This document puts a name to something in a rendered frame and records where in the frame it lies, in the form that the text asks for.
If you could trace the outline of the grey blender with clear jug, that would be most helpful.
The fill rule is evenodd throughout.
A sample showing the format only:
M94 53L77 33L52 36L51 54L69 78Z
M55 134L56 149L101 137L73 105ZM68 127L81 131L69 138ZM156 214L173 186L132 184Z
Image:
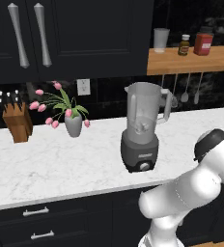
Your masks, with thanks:
M127 93L126 129L121 138L121 157L130 173L154 168L159 141L155 127L168 121L172 93L148 82L125 87Z

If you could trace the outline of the red jar with dark lid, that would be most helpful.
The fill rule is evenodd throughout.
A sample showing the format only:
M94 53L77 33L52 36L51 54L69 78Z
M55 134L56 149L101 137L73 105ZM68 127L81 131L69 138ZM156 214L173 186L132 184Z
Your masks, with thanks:
M210 53L212 40L212 28L208 26L202 26L196 35L193 53L198 56L207 56Z

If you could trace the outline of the grey vase with pink tulips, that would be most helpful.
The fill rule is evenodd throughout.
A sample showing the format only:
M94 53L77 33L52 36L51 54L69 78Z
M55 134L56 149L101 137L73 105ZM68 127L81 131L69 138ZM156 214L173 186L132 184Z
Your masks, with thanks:
M88 110L76 103L76 99L73 96L69 98L68 94L62 87L62 84L58 81L53 81L54 88L60 92L60 95L54 95L52 93L47 93L42 89L37 89L35 94L37 96L48 96L45 101L33 101L30 103L30 110L37 110L38 112L43 112L48 106L52 109L59 109L60 113L54 115L53 117L48 117L45 120L47 125L51 125L53 128L59 126L59 120L64 117L65 127L70 137L76 138L80 135L82 130L82 125L86 127L90 126L90 121L87 116L89 115Z

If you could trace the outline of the hanging silver utensil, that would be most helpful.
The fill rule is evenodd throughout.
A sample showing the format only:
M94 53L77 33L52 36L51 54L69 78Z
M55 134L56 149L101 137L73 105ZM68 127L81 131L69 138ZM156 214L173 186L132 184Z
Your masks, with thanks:
M178 107L178 101L177 101L177 98L175 97L177 81L178 81L178 74L175 75L175 82L174 82L174 87L173 87L173 92L172 92L172 108Z

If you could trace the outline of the hanging silver spatula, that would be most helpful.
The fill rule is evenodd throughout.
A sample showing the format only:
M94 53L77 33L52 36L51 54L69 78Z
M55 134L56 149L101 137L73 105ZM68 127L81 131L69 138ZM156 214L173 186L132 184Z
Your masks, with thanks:
M191 73L188 74L186 86L185 86L185 91L182 94L181 102L188 102L189 94L187 92L187 89L188 89L188 85L189 85L189 81L190 81L190 76L191 76Z
M203 72L201 72L201 75L200 75L200 80L199 80L199 84L198 84L198 88L197 88L197 91L195 93L195 96L194 96L194 104L197 105L198 102L199 102L199 90L200 90L200 86L201 86L201 82L202 82L202 79L203 79Z

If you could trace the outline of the dark upper cupboard door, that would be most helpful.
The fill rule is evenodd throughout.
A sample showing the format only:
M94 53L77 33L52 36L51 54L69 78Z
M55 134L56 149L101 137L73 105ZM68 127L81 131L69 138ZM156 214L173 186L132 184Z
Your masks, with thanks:
M42 64L34 6L44 6L52 65ZM26 0L42 81L144 75L154 0Z
M18 47L8 6L18 6L21 35L30 66L19 63ZM39 79L25 0L0 0L0 84L22 83Z

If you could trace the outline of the dark cupboard door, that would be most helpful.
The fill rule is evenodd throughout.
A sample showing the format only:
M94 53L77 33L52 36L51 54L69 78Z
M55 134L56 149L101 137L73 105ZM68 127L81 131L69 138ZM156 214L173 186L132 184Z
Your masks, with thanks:
M18 6L21 35L30 66L19 63L18 47L8 6ZM39 79L25 0L0 0L0 84L22 83Z
M112 247L138 247L151 220L141 213L138 200L142 189L113 194Z
M44 6L52 65L42 64L34 6ZM144 75L154 0L26 0L42 81Z

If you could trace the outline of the wooden knife block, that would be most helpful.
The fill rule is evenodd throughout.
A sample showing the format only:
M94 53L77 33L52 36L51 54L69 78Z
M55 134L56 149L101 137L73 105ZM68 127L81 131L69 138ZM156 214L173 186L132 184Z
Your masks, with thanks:
M3 93L0 91L2 118L11 132L15 143L27 142L33 133L33 124L27 104L22 101L19 91Z

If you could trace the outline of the dark lower cupboard door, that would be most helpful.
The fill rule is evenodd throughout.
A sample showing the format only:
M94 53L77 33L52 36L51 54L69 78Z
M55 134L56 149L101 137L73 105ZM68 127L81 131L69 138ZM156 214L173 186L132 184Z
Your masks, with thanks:
M142 189L113 194L112 247L138 247L151 220L141 213L138 200Z

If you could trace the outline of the white plastic cup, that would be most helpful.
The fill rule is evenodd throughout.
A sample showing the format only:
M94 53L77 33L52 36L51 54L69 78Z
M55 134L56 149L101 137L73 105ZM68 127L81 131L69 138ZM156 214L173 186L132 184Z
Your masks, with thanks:
M154 51L156 53L164 53L169 37L169 29L154 28Z

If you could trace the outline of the small brown glass bottle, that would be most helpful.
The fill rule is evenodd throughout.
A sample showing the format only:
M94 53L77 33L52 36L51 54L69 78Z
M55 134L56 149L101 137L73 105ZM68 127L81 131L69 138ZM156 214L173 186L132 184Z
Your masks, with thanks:
M178 50L178 54L180 56L186 56L187 55L188 49L189 49L189 38L190 38L190 36L187 34L182 35L182 41L180 42L179 50Z

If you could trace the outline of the dark drawer front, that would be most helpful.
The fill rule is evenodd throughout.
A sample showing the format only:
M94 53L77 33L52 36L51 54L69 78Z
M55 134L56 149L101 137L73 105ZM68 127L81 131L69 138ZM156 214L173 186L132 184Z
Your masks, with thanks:
M30 237L33 233L43 234L53 231L54 236L32 240ZM86 232L86 226L83 221L48 220L37 223L20 224L17 226L0 230L0 241L3 247L13 244L35 243L39 240L48 240L56 237L78 235Z
M54 215L63 212L85 212L85 199L71 199L58 202L21 206L0 210L0 225L25 219L35 219L42 215Z

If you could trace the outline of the white wall socket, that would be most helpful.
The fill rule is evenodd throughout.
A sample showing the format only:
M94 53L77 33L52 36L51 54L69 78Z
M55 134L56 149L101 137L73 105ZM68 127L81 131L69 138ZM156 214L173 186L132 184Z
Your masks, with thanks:
M89 96L91 94L89 79L78 79L77 80L77 93L80 96Z

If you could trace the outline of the wooden wall shelf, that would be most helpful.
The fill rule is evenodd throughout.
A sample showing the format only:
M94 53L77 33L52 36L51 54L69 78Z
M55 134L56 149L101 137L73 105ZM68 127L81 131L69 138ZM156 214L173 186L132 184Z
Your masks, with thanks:
M224 71L224 46L213 46L208 56L194 54L192 47L186 56L180 56L176 47L168 47L164 53L149 50L148 75L212 71Z

